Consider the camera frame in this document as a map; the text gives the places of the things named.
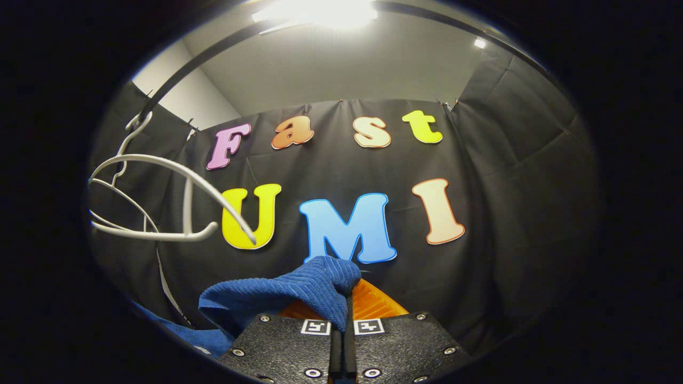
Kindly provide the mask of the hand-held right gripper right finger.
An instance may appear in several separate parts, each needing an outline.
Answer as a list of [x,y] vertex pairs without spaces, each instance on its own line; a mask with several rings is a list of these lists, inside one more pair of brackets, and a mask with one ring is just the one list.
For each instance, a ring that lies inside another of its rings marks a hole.
[[432,314],[407,311],[365,279],[347,304],[345,383],[435,383],[471,360]]

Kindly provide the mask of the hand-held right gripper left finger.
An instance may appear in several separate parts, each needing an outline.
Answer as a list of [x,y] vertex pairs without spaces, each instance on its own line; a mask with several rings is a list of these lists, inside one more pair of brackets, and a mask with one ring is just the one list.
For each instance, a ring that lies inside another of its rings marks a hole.
[[343,376],[342,347],[330,321],[260,312],[218,362],[257,383],[333,383]]

